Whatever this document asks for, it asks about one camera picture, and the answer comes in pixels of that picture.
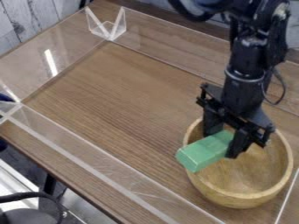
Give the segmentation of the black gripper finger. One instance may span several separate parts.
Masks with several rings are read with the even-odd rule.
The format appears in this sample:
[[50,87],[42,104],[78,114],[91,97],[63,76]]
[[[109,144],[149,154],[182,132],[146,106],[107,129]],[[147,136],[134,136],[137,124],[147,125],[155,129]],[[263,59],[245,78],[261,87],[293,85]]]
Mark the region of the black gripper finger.
[[206,137],[223,131],[225,122],[211,106],[203,109],[203,135]]
[[227,158],[237,158],[242,152],[245,152],[250,145],[253,144],[253,139],[250,133],[246,129],[238,129],[231,142],[229,143],[229,151],[226,154]]

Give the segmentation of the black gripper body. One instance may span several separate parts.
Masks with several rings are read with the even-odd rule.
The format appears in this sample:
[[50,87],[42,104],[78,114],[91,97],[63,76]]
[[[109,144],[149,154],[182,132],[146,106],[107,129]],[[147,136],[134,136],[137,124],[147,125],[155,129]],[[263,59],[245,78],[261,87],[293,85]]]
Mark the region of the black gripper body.
[[225,85],[221,87],[203,83],[197,99],[202,109],[206,106],[215,109],[225,126],[229,125],[235,132],[239,129],[246,129],[253,144],[262,148],[266,147],[270,136],[277,129],[262,109],[273,75],[274,70],[261,71],[258,75],[251,75],[227,69]]

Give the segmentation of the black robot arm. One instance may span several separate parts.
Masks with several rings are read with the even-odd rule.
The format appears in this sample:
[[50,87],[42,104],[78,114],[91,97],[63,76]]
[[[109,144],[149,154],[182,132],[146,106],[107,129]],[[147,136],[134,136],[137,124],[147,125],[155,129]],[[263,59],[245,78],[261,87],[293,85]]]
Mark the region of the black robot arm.
[[230,60],[223,86],[201,85],[198,104],[203,107],[203,135],[226,126],[235,130],[229,141],[227,158],[237,158],[253,144],[266,146],[277,126],[263,111],[277,66],[286,61],[286,30],[291,16],[290,0],[191,0],[201,14],[183,0],[170,5],[189,20],[205,22],[215,15],[229,17]]

